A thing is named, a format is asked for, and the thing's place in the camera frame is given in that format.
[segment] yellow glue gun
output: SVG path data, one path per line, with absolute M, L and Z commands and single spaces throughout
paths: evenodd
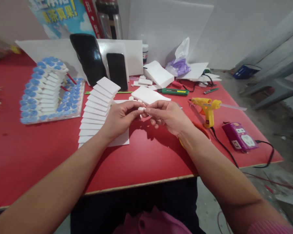
M 200 114 L 205 115 L 205 123 L 204 127 L 211 128 L 214 126 L 214 109 L 219 109 L 221 105 L 221 101 L 214 100 L 212 102 L 209 98 L 200 98 L 200 97 L 193 97 L 189 99 L 194 105 L 198 105 L 202 107 Z

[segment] pink shirt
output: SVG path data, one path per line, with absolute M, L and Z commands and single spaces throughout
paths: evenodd
M 123 225 L 118 226 L 113 234 L 191 234 L 179 220 L 164 211 L 153 207 L 151 213 L 142 212 L 135 217 L 126 214 Z M 293 234 L 293 229 L 278 223 L 260 220 L 254 222 L 248 234 Z

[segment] purple power strip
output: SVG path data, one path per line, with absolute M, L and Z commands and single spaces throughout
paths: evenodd
M 229 141 L 236 150 L 247 151 L 258 148 L 258 144 L 237 122 L 227 123 L 222 126 Z

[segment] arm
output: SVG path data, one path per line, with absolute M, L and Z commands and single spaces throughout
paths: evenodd
M 0 215 L 2 233 L 53 233 L 70 213 L 103 151 L 143 111 L 140 102 L 113 105 L 100 131 Z
M 196 166 L 205 186 L 220 204 L 234 233 L 247 233 L 257 219 L 290 227 L 287 221 L 258 193 L 247 177 L 198 130 L 178 105 L 157 101 L 148 106 L 155 128 L 165 124 L 178 136 Z

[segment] dark pants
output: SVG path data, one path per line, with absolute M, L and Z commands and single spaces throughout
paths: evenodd
M 71 212 L 71 233 L 110 234 L 153 206 L 180 220 L 193 233 L 204 233 L 196 215 L 197 179 L 183 179 L 82 197 Z

